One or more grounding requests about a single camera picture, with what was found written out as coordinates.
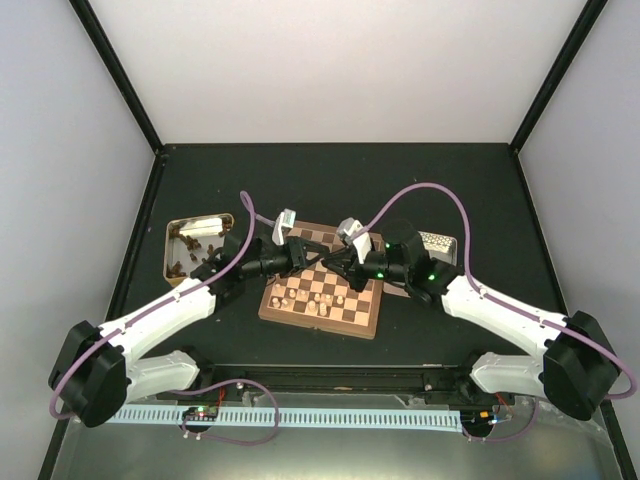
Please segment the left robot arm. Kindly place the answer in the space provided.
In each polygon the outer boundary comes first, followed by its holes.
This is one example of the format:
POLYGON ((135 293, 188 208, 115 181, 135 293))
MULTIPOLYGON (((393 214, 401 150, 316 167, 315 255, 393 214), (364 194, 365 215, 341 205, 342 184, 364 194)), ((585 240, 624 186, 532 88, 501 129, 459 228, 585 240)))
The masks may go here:
POLYGON ((299 236, 277 245, 262 235, 245 242, 226 237, 208 253, 178 286, 140 309, 99 326, 74 325, 48 379, 50 403, 63 403, 69 416, 97 427, 126 403, 149 395, 183 390, 193 399, 207 397, 215 384, 211 370, 185 351, 153 358, 148 352, 230 304, 247 280, 297 274, 329 249, 299 236))

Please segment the second left white arm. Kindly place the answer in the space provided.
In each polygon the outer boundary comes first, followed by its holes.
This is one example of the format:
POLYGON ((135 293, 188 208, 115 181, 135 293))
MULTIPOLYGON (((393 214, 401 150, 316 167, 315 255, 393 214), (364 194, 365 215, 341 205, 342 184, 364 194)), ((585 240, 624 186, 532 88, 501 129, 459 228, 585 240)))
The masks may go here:
POLYGON ((244 291, 247 280, 292 276, 328 254, 327 246, 297 236, 286 238, 282 245, 258 237, 237 251, 227 239, 169 293, 118 320, 123 332, 111 344, 124 349, 129 381, 126 401, 185 391, 200 373, 190 354, 178 350, 146 358, 152 348, 231 303, 244 291))

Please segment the second right white arm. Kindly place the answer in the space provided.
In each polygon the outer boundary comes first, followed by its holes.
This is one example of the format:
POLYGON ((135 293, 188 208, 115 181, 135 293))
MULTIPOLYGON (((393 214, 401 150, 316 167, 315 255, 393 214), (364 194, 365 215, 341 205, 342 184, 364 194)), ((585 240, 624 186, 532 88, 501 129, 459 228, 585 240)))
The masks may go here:
POLYGON ((414 263, 384 252, 371 251, 365 261, 348 249, 322 260, 323 266, 362 290, 370 280, 391 283, 424 306, 468 321, 516 345, 522 355, 487 352, 471 366, 470 378, 486 393, 514 393, 542 397, 539 380, 546 351, 540 309, 502 294, 466 275, 450 263, 423 254, 414 263))

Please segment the gold tin with dark pieces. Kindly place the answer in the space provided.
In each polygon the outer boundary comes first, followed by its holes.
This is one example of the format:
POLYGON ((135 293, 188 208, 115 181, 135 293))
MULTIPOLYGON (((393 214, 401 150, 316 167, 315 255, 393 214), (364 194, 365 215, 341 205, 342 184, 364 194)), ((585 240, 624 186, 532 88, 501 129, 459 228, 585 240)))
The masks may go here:
POLYGON ((197 216, 170 221, 166 227, 163 278, 177 287, 202 264, 233 228, 231 213, 197 216))

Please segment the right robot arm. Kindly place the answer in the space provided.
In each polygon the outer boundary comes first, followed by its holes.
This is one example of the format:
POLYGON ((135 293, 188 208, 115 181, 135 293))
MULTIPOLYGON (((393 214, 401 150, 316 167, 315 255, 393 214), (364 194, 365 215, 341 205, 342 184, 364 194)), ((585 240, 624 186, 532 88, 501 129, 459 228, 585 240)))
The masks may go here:
POLYGON ((322 264, 352 289, 362 290, 371 280, 394 283, 416 302, 520 349, 518 355, 483 353, 457 374, 454 388, 461 400, 476 403, 488 393, 528 395, 586 421, 619 378, 611 344, 593 316, 538 309, 477 282, 462 268, 432 256, 423 235, 406 221, 384 231, 381 249, 353 218, 344 220, 337 234, 344 246, 322 264))

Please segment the wooden chess board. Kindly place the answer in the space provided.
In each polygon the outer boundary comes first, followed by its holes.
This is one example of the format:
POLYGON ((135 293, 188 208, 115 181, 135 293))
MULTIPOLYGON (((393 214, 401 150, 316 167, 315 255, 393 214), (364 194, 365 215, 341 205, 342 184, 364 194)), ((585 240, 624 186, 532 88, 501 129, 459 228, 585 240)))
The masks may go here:
POLYGON ((262 320, 372 340, 377 331, 384 284, 370 280, 360 292, 317 262, 265 287, 262 320))

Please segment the pink tin with light pieces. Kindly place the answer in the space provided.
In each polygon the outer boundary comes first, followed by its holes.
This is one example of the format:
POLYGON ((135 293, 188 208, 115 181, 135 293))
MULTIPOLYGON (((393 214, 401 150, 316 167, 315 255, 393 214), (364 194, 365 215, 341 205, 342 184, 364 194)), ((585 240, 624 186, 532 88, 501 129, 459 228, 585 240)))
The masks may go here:
MULTIPOLYGON (((452 236, 420 231, 423 245, 431 258, 441 260, 451 265, 457 264, 457 240, 452 236)), ((389 283, 383 285, 383 292, 402 298, 409 298, 409 294, 402 286, 394 286, 389 283)))

